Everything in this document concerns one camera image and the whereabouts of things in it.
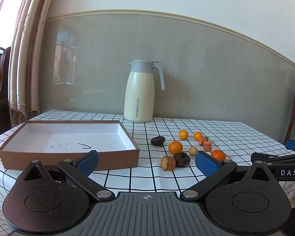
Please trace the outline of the orange carrot chunk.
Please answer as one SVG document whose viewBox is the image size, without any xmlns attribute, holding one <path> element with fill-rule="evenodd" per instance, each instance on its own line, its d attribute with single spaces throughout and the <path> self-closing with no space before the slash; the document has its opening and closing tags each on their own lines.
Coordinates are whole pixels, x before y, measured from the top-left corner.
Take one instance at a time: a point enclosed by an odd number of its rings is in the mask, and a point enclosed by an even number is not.
<svg viewBox="0 0 295 236">
<path fill-rule="evenodd" d="M 204 147 L 204 151 L 211 151 L 212 150 L 210 141 L 204 141 L 203 142 L 203 147 Z"/>
</svg>

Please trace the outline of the tan longan fruit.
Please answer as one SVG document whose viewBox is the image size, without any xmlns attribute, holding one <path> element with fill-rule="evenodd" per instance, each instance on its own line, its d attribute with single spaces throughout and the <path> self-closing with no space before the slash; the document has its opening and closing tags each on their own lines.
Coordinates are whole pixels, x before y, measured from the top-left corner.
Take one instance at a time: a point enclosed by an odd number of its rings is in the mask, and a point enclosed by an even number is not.
<svg viewBox="0 0 295 236">
<path fill-rule="evenodd" d="M 198 152 L 198 149 L 196 147 L 190 147 L 189 148 L 189 155 L 194 157 Z"/>
</svg>

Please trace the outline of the brownish carrot chunk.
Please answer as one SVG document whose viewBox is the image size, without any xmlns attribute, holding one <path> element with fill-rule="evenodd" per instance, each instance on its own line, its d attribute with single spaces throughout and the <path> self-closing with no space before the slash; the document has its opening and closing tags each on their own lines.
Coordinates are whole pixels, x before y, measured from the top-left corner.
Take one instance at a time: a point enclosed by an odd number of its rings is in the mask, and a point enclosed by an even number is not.
<svg viewBox="0 0 295 236">
<path fill-rule="evenodd" d="M 201 136 L 199 138 L 199 144 L 200 146 L 203 146 L 204 145 L 204 142 L 208 141 L 208 138 L 206 136 Z"/>
</svg>

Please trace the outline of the dark round shrivelled fruit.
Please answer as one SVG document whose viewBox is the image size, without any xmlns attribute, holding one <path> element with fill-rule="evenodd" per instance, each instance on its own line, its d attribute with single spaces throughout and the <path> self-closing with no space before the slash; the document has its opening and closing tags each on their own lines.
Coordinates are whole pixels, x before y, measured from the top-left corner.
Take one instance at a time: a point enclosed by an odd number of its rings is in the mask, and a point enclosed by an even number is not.
<svg viewBox="0 0 295 236">
<path fill-rule="evenodd" d="M 189 163 L 191 158 L 185 152 L 176 153 L 173 155 L 176 167 L 186 167 Z"/>
</svg>

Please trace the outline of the small kumquat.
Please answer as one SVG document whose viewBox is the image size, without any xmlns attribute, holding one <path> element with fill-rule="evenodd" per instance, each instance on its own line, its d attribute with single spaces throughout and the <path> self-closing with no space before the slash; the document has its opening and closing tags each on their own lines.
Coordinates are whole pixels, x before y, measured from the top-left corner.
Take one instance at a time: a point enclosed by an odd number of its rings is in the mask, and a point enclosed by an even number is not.
<svg viewBox="0 0 295 236">
<path fill-rule="evenodd" d="M 197 141 L 202 137 L 203 137 L 203 134 L 201 132 L 195 132 L 193 135 L 193 138 Z"/>
<path fill-rule="evenodd" d="M 181 140 L 186 140 L 189 137 L 189 133 L 186 130 L 181 130 L 178 136 Z"/>
</svg>

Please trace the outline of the large orange tangerine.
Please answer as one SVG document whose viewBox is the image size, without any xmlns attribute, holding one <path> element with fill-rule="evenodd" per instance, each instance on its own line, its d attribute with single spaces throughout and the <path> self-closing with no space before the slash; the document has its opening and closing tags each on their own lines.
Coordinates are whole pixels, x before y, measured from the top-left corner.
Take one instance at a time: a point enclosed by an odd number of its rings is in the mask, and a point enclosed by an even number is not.
<svg viewBox="0 0 295 236">
<path fill-rule="evenodd" d="M 168 151 L 172 154 L 178 154 L 181 153 L 183 151 L 183 145 L 181 142 L 179 141 L 173 141 L 169 144 L 168 146 Z"/>
</svg>

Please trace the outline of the dark wrinkled fruit elongated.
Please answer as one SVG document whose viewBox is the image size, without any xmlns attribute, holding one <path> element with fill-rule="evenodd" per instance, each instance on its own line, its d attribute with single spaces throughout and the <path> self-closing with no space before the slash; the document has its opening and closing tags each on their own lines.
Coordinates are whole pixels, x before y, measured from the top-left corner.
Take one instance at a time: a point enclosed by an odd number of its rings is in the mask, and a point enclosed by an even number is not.
<svg viewBox="0 0 295 236">
<path fill-rule="evenodd" d="M 163 147 L 165 140 L 164 136 L 156 136 L 151 139 L 151 144 L 153 146 Z"/>
</svg>

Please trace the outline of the brown cardboard box tray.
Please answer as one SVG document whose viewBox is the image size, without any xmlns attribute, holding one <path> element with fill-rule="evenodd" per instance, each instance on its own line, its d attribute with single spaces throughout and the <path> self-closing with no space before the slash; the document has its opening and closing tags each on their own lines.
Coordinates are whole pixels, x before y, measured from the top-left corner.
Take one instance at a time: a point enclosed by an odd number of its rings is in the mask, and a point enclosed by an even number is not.
<svg viewBox="0 0 295 236">
<path fill-rule="evenodd" d="M 137 167 L 139 147 L 118 120 L 29 120 L 0 147 L 6 169 L 23 170 L 31 160 L 56 165 L 91 150 L 99 154 L 98 171 Z"/>
</svg>

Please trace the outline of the checkered white tablecloth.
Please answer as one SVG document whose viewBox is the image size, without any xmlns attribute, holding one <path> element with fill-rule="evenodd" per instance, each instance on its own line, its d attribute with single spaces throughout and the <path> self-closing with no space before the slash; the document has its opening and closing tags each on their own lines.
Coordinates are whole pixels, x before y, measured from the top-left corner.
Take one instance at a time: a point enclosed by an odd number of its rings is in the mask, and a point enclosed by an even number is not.
<svg viewBox="0 0 295 236">
<path fill-rule="evenodd" d="M 138 167 L 96 171 L 90 175 L 92 180 L 112 190 L 116 195 L 121 191 L 174 191 L 178 195 L 181 190 L 203 180 L 205 177 L 196 168 L 195 159 L 192 157 L 187 167 L 176 168 L 174 171 L 164 171 L 160 168 L 160 159 L 165 155 L 171 155 L 168 151 L 168 144 L 172 141 L 180 141 L 184 152 L 188 152 L 191 146 L 203 150 L 193 137 L 196 132 L 208 138 L 213 150 L 223 151 L 227 158 L 232 159 L 238 165 L 251 165 L 250 155 L 254 152 L 278 156 L 295 153 L 286 150 L 280 142 L 242 122 L 154 117 L 148 123 L 131 123 L 122 115 L 61 110 L 46 111 L 32 120 L 119 120 L 140 149 Z M 18 127 L 0 135 L 0 147 Z M 180 130 L 188 131 L 187 140 L 179 139 Z M 158 135 L 166 138 L 164 147 L 151 145 L 150 140 Z M 2 203 L 20 173 L 21 171 L 5 169 L 0 158 L 0 235 L 10 233 L 1 211 Z"/>
</svg>

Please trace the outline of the beige lace curtain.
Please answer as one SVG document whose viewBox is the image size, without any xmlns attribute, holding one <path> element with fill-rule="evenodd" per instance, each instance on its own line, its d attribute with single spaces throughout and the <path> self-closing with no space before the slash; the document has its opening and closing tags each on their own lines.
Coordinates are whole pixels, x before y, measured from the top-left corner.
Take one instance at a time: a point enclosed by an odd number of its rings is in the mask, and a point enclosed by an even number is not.
<svg viewBox="0 0 295 236">
<path fill-rule="evenodd" d="M 22 0 L 11 45 L 8 75 L 10 123 L 15 127 L 40 114 L 39 63 L 52 0 Z"/>
</svg>

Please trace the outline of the cream thermos jug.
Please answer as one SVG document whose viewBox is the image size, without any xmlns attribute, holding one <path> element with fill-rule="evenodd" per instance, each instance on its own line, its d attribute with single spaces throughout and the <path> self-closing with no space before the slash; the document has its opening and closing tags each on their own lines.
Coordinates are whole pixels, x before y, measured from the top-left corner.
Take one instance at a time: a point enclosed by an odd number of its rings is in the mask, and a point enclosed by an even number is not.
<svg viewBox="0 0 295 236">
<path fill-rule="evenodd" d="M 158 61 L 135 59 L 131 67 L 124 99 L 124 117 L 131 122 L 146 123 L 152 120 L 155 100 L 154 71 L 160 78 L 160 87 L 165 90 L 162 69 Z"/>
</svg>

